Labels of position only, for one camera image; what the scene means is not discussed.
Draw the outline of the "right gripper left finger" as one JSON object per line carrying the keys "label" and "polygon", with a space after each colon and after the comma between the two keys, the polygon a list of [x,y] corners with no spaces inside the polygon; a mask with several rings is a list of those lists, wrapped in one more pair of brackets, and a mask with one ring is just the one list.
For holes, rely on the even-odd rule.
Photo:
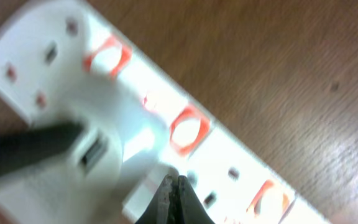
{"label": "right gripper left finger", "polygon": [[145,212],[135,224],[179,223],[179,193],[177,179],[166,175]]}

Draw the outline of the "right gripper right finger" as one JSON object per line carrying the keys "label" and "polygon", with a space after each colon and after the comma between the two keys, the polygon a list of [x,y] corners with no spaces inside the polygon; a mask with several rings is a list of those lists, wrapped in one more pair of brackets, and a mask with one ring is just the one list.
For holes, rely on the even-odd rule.
{"label": "right gripper right finger", "polygon": [[184,175],[178,177],[178,196],[180,224],[214,224]]}

